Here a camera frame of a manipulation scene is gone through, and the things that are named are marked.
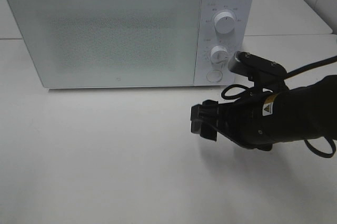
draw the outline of power knob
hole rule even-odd
[[[229,11],[218,13],[214,18],[214,26],[218,33],[229,33],[235,27],[235,15]]]
[[[223,46],[215,46],[210,53],[211,62],[214,64],[226,63],[228,61],[227,49]]]

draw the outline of microwave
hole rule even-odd
[[[43,87],[228,85],[252,0],[7,0]]]

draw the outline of table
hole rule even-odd
[[[245,35],[331,33],[304,0],[253,0]],[[21,38],[6,0],[0,0],[0,38]]]
[[[336,38],[248,36],[243,49],[292,70],[335,55]],[[221,89],[47,90],[23,41],[0,41],[0,222],[335,223],[336,157],[303,142],[263,152],[190,133],[191,106]]]

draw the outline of microwave door window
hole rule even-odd
[[[193,85],[200,0],[9,0],[45,87]]]

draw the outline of warning label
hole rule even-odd
[[[276,95],[271,95],[264,101],[263,108],[262,108],[262,116],[268,116],[273,114],[273,104],[276,98]]]

